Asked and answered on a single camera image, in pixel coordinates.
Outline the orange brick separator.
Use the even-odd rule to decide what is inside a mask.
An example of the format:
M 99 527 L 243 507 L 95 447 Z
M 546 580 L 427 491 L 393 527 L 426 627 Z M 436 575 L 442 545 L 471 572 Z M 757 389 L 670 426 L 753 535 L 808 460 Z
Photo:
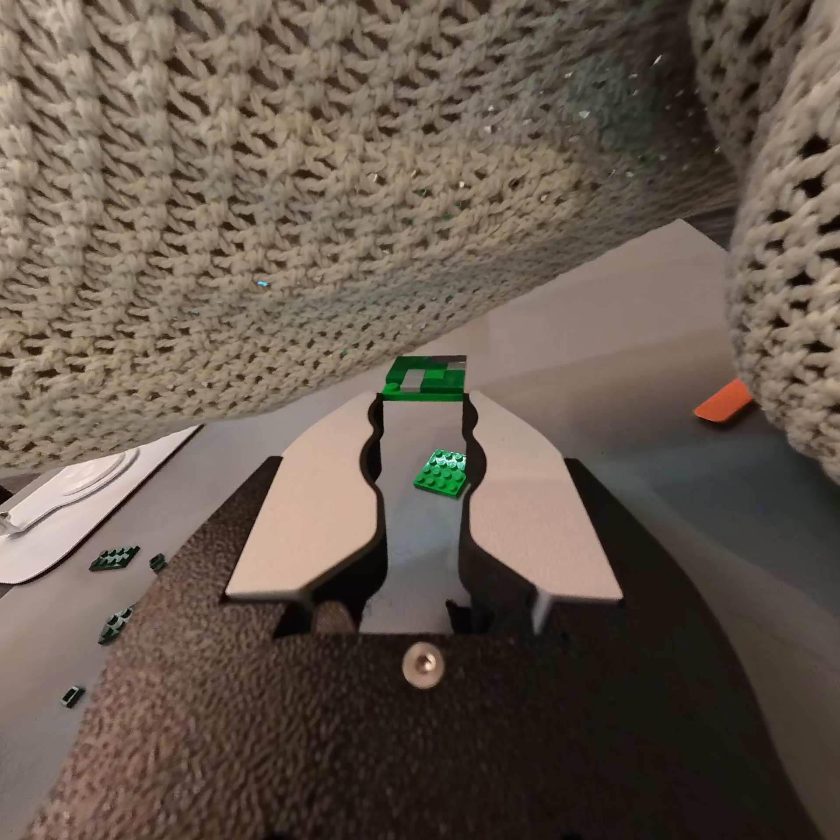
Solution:
M 747 386 L 735 379 L 694 408 L 695 418 L 706 424 L 729 425 L 754 405 Z

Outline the white book stand base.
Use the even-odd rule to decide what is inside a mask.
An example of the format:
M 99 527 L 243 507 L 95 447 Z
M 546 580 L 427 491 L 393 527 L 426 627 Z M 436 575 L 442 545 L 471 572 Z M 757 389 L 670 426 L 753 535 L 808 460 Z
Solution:
M 2 506 L 1 584 L 21 585 L 61 563 L 202 428 L 60 469 Z

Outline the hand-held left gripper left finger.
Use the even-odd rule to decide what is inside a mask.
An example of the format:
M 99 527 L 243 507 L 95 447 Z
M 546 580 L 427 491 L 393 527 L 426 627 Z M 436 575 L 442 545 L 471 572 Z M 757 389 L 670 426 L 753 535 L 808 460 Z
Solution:
M 373 418 L 381 404 L 379 393 L 362 392 L 283 451 L 227 583 L 230 601 L 309 600 L 374 544 L 381 494 L 363 459 L 382 436 Z

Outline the bright green square lego plate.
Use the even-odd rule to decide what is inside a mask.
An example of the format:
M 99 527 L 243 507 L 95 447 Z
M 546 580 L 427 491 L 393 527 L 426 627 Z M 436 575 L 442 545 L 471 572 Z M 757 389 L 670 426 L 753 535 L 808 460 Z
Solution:
M 457 500 L 467 485 L 467 457 L 455 451 L 436 449 L 413 480 L 418 490 Z

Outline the person's knit sweater torso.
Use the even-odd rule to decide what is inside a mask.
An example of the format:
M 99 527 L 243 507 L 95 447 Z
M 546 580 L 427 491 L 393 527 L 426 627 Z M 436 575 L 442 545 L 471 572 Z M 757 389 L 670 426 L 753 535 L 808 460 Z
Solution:
M 2 2 L 2 476 L 272 411 L 737 201 L 689 2 Z

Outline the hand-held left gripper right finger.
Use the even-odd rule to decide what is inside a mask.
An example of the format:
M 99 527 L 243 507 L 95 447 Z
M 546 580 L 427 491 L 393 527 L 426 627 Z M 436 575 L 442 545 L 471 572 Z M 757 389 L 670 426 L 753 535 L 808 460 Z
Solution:
M 464 397 L 461 628 L 540 634 L 555 606 L 617 608 L 624 593 L 561 452 L 487 395 Z

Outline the green and grey tiled lego plate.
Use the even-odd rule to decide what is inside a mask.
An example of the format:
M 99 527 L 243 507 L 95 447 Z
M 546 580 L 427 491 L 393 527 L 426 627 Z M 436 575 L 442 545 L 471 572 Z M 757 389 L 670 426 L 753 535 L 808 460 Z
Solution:
M 401 355 L 385 377 L 381 397 L 387 402 L 462 403 L 465 355 Z

